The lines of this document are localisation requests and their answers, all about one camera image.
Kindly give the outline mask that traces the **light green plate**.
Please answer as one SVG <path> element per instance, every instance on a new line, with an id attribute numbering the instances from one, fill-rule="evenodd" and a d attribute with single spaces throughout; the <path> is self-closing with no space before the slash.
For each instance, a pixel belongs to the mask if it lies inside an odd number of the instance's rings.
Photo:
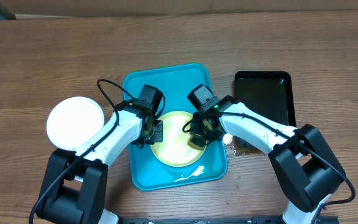
<path id="1" fill-rule="evenodd" d="M 192 119 L 193 115 L 186 111 L 171 111 L 162 115 L 163 141 L 151 145 L 156 158 L 168 166 L 184 167 L 196 162 L 204 153 L 205 148 L 194 148 L 189 145 L 189 133 L 182 128 Z"/>

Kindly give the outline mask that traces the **white plate front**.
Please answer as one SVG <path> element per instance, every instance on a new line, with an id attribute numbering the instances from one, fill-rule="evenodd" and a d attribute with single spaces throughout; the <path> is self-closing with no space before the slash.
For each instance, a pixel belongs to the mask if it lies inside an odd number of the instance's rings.
<path id="1" fill-rule="evenodd" d="M 97 102 L 74 96 L 53 108 L 47 119 L 46 131 L 54 146 L 71 150 L 93 137 L 103 125 L 104 113 Z"/>

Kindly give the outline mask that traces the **green yellow sponge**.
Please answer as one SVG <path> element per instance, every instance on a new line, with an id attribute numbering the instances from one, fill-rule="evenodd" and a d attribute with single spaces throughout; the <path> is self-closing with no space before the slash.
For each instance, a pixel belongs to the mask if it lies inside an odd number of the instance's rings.
<path id="1" fill-rule="evenodd" d="M 192 147 L 193 149 L 199 150 L 199 151 L 203 151 L 206 147 L 206 143 L 204 139 L 200 139 L 200 138 L 191 138 L 188 141 L 188 145 L 190 147 Z"/>

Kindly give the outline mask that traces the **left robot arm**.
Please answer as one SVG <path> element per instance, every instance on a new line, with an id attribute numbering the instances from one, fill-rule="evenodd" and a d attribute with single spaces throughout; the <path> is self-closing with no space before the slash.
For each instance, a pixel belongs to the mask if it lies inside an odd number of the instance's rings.
<path id="1" fill-rule="evenodd" d="M 130 144 L 162 142 L 158 103 L 141 100 L 115 105 L 111 119 L 89 139 L 70 150 L 56 149 L 50 156 L 34 217 L 52 223 L 117 223 L 105 209 L 108 169 Z"/>

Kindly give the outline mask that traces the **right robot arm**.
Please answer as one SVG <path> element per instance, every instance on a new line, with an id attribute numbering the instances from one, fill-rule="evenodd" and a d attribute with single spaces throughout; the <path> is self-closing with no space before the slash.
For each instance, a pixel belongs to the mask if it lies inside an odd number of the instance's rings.
<path id="1" fill-rule="evenodd" d="M 320 213 L 338 187 L 351 182 L 320 131 L 276 123 L 248 109 L 231 96 L 196 96 L 196 108 L 184 128 L 193 147 L 205 146 L 223 134 L 239 137 L 268 155 L 280 187 L 289 200 L 281 217 L 284 223 L 318 223 Z"/>

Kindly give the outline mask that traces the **black rectangular tray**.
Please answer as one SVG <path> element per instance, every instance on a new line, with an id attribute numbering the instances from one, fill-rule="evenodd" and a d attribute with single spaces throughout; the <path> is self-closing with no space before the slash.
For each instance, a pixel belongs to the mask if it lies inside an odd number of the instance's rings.
<path id="1" fill-rule="evenodd" d="M 248 109 L 276 123 L 296 126 L 291 76 L 287 72 L 237 72 L 234 97 Z"/>

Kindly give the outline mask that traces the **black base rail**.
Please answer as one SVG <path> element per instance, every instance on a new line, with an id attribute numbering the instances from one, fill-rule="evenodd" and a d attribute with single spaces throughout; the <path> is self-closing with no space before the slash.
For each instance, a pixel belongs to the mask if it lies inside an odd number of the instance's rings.
<path id="1" fill-rule="evenodd" d="M 212 219 L 163 219 L 120 218 L 118 224 L 279 224 L 284 223 L 278 215 L 254 216 L 252 218 L 212 218 Z"/>

